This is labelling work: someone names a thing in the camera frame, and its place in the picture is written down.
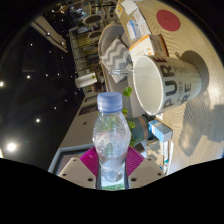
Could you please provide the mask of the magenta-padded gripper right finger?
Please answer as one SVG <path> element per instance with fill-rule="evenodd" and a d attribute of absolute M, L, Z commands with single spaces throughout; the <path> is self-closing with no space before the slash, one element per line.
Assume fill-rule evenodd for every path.
<path fill-rule="evenodd" d="M 163 177 L 163 171 L 152 158 L 144 158 L 135 149 L 128 148 L 124 175 L 126 189 L 140 188 Z"/>

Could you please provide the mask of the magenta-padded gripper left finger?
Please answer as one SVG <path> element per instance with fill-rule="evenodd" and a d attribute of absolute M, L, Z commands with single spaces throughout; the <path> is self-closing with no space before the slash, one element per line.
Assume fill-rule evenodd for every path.
<path fill-rule="evenodd" d="M 87 150 L 80 158 L 72 157 L 58 174 L 78 186 L 97 189 L 100 186 L 99 160 L 94 147 Z"/>

